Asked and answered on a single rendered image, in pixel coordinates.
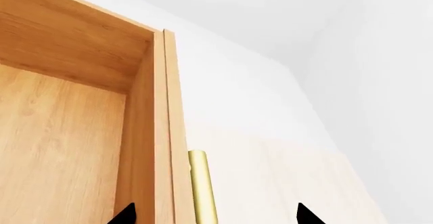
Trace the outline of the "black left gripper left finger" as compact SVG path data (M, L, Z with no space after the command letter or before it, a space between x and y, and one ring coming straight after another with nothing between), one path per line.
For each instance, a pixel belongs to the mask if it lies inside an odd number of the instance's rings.
M135 203L130 203L122 209L117 215L112 217L107 224L136 224L137 213L135 210Z

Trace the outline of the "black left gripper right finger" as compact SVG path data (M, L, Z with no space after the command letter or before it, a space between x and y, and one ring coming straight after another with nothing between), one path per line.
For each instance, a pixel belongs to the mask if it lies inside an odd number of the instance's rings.
M310 211L303 203L298 203L296 212L298 224L325 224L317 215Z

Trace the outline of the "wooden cabinet door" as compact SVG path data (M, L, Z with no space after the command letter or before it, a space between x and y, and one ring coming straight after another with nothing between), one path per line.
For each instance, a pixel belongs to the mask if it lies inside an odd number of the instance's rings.
M197 224L175 35L164 30L175 224ZM298 224L303 203L325 224L388 224L348 158L313 145L200 129L218 224Z

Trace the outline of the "wooden cabinet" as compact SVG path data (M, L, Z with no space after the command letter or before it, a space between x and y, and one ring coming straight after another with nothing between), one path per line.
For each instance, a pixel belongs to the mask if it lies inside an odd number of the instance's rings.
M0 224L173 224L164 37L81 0L0 0Z

